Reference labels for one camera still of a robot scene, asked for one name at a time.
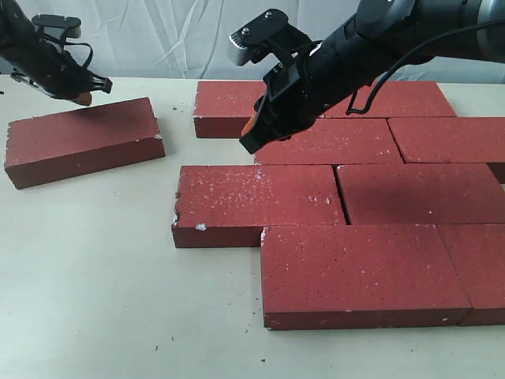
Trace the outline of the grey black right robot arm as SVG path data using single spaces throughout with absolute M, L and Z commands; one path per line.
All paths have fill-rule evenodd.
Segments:
M 378 91 L 401 67 L 436 57 L 504 60 L 501 1 L 362 1 L 326 39 L 314 41 L 268 9 L 230 36 L 234 63 L 278 62 L 264 75 L 265 93 L 241 132 L 241 145 L 258 152 L 309 129 L 325 111 L 346 101 L 348 114 L 365 114 Z M 358 91 L 370 87 L 361 108 Z

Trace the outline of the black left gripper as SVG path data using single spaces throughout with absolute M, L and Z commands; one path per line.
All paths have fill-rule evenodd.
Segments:
M 90 106 L 91 92 L 110 94 L 113 83 L 88 70 L 89 61 L 76 62 L 67 44 L 37 32 L 21 8 L 1 8 L 1 58 L 13 67 L 11 77 L 55 99 Z

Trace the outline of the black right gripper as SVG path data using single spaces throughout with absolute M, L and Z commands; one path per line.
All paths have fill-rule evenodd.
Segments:
M 379 47 L 366 38 L 353 15 L 290 64 L 264 75 L 265 93 L 255 102 L 239 142 L 254 154 L 266 144 L 310 128 L 328 108 L 370 85 L 379 76 Z

